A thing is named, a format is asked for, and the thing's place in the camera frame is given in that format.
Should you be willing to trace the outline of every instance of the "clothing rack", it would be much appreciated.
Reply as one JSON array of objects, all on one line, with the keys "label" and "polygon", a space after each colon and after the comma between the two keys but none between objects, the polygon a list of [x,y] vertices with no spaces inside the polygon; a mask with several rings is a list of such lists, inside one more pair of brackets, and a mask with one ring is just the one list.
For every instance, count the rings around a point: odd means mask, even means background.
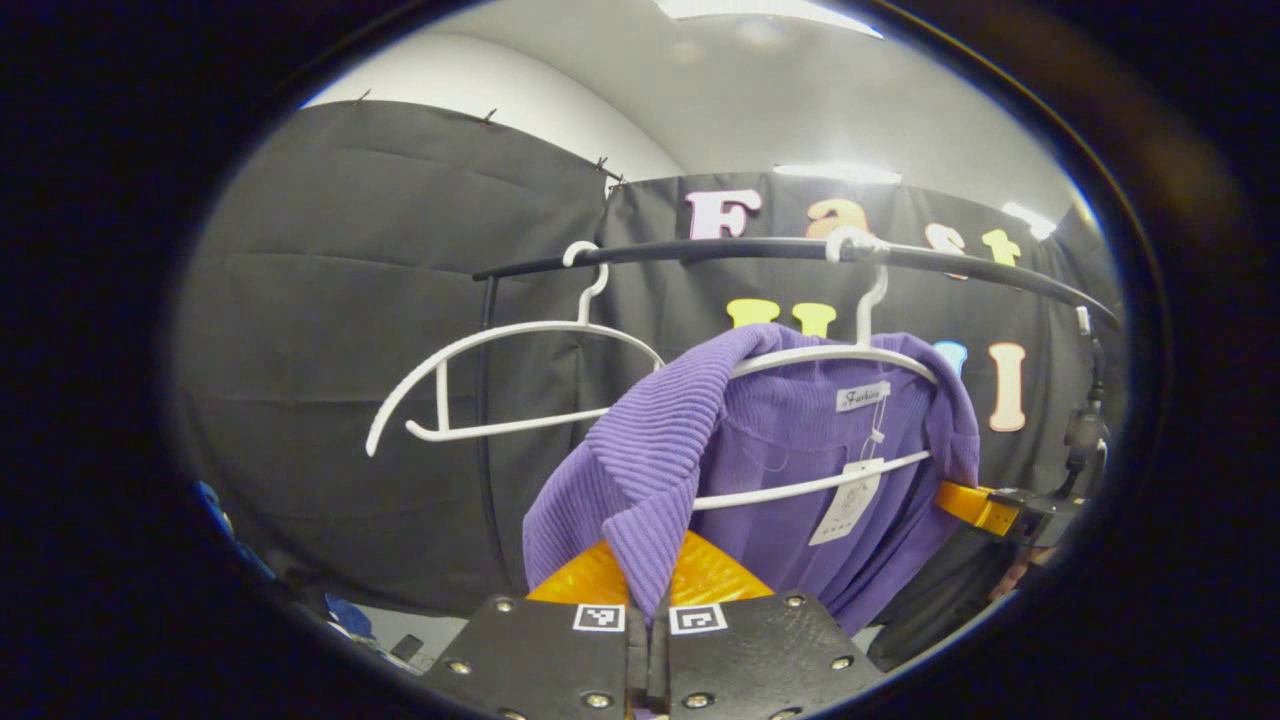
[{"label": "clothing rack", "polygon": [[[485,282],[484,307],[481,309],[481,329],[493,325],[498,301],[498,282],[502,278],[527,275],[570,268],[588,268],[603,264],[646,263],[657,260],[714,260],[727,258],[778,258],[794,260],[826,261],[826,241],[805,237],[740,237],[726,240],[676,240],[628,247],[604,247],[580,252],[572,265],[564,265],[563,256],[543,258],[525,263],[515,263],[500,268],[481,270],[471,275]],[[1016,287],[1034,292],[1050,300],[1064,302],[1073,307],[1085,307],[1091,318],[1101,320],[1112,329],[1120,329],[1120,319],[1107,306],[1071,286],[1042,275],[1034,270],[1004,265],[982,258],[952,255],[924,247],[877,243],[874,246],[845,246],[840,254],[841,263],[864,263],[906,268],[913,270],[940,272],[966,275],[974,279]],[[480,348],[480,363],[476,373],[476,423],[488,421],[489,405],[489,361],[484,347]],[[509,584],[507,562],[502,553],[498,536],[498,520],[493,506],[493,487],[489,471],[489,441],[479,438],[477,456],[480,468],[480,495],[485,503],[485,524],[489,530],[490,547],[498,569]]]}]

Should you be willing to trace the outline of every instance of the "screw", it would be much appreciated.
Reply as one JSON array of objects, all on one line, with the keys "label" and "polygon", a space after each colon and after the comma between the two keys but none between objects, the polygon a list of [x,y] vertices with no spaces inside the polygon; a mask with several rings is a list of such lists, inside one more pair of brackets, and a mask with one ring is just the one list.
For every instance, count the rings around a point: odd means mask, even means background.
[{"label": "screw", "polygon": [[586,693],[582,696],[582,702],[591,707],[608,707],[613,705],[613,698],[604,693]]}]

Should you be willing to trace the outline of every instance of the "orange gripper pad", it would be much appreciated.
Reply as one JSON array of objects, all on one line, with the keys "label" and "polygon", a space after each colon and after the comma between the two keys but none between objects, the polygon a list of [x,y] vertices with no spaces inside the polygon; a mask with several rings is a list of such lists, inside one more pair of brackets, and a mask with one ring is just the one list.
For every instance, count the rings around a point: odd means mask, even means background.
[{"label": "orange gripper pad", "polygon": [[[691,532],[676,557],[671,605],[707,605],[773,594],[746,568]],[[627,580],[604,541],[584,550],[529,593],[529,600],[564,603],[626,605]]]}]

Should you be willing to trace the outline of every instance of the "ceiling light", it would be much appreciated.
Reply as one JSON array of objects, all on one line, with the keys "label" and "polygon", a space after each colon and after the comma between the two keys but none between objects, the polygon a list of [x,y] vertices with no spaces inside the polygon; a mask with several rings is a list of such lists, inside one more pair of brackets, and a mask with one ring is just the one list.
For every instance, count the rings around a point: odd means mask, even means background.
[{"label": "ceiling light", "polygon": [[882,170],[869,165],[854,163],[814,163],[809,165],[773,165],[773,172],[783,176],[805,176],[818,178],[835,178],[850,182],[865,182],[878,184],[897,184],[902,182],[901,173]]},{"label": "ceiling light", "polygon": [[1048,236],[1053,234],[1053,231],[1057,229],[1057,224],[1044,215],[1032,213],[1016,202],[1005,202],[1005,206],[1001,208],[1001,210],[1020,220],[1025,220],[1027,224],[1032,227],[1032,237],[1036,240],[1047,240]]},{"label": "ceiling light", "polygon": [[655,0],[677,20],[707,15],[773,15],[835,26],[884,38],[876,28],[806,0]]}]

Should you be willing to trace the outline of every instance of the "purple sweater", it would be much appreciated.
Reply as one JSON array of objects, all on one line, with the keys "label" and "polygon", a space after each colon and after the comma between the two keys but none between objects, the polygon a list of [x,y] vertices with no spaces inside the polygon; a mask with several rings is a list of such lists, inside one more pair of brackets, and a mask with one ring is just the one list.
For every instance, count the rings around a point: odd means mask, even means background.
[{"label": "purple sweater", "polygon": [[[818,596],[850,634],[901,589],[956,528],[933,505],[942,478],[975,486],[978,423],[950,364],[905,333],[872,346],[919,360],[938,378],[887,363],[826,360],[730,380],[746,357],[833,345],[768,323],[728,331],[636,383],[596,420],[525,516],[530,588],[602,537],[652,620],[686,529],[703,536],[774,591]],[[726,495],[838,474],[859,460],[876,406],[836,411],[837,391],[886,380],[873,456],[933,456],[886,473],[852,530],[809,546],[835,489],[704,510],[696,496]]]}]

